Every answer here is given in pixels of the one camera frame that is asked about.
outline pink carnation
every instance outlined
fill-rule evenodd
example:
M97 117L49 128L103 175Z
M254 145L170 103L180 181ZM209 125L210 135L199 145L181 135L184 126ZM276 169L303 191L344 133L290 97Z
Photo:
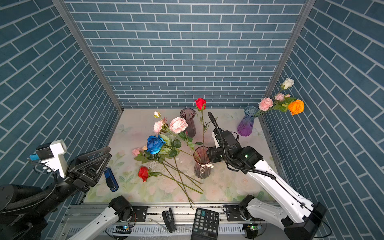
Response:
M135 148L132 150L132 155L134 155L135 157L137 157L139 154L140 154L140 148Z
M163 121L155 122L155 125L153 125L153 131L154 131L156 134L159 134L160 131L161 131L162 126L163 126Z
M283 101L284 100L284 94L282 94L282 93L276 94L275 100Z
M169 129L174 133L180 133L181 131L184 131L187 127L188 123L185 121L184 118L181 117L173 119L169 125Z
M259 103L259 108L262 111L267 111L270 107L273 106L273 100L270 98L263 98Z

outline artificial flower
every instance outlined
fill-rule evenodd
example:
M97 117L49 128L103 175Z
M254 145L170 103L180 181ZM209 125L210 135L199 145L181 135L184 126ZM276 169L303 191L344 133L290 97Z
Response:
M302 113L304 111L304 102L296 100L288 105L288 109L292 115Z
M159 134L161 132L162 127L163 127L163 121L155 122L155 124L153 125L153 131L156 134Z
M155 118L160 118L160 117L161 117L161 114L160 114L159 112L154 112L154 113L153 113L153 116L154 116Z
M281 84L281 88L282 88L283 90L288 89L288 88L292 87L294 83L295 83L295 81L294 81L293 79L291 79L291 78L287 78L287 79Z
M199 111L202 111L205 109L205 104L207 103L205 99L199 98L198 100L195 100L195 102Z
M143 182L146 182L149 177L148 171L149 169L146 167L141 167L139 170L139 177L143 179Z
M169 125L169 129L176 134L179 134L180 132L184 131L187 127L188 123L185 121L184 118L181 117L173 119Z
M135 157L137 157L139 154L140 154L140 148L135 148L132 150L132 155L134 155Z
M165 141L161 137L156 136L149 136L147 141L147 148L150 154L156 154L160 152L161 147L165 143Z
M273 106L273 100L270 98L263 98L259 103L259 109L262 111L267 111L272 106Z
M275 100L283 101L284 100L284 94L282 94L282 93L276 94Z

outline blue rose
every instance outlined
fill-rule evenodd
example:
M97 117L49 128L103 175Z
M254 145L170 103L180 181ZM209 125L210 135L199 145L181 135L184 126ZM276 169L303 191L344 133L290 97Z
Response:
M148 152L150 154L156 154L160 152L161 147L164 145L165 141L161 137L156 137L156 136L149 136L147 140L147 148Z

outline orange rose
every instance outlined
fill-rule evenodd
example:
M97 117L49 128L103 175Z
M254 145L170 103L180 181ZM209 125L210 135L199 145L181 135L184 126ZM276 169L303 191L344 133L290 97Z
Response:
M304 102L301 100L296 100L288 105L289 111L292 115L302 113L304 111Z

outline black stapler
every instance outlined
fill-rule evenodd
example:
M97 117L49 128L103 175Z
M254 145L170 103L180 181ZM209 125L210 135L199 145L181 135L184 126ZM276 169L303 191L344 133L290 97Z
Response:
M164 223L170 233L176 231L175 219L173 218L172 210L169 208L169 211L163 211L161 213L163 215Z

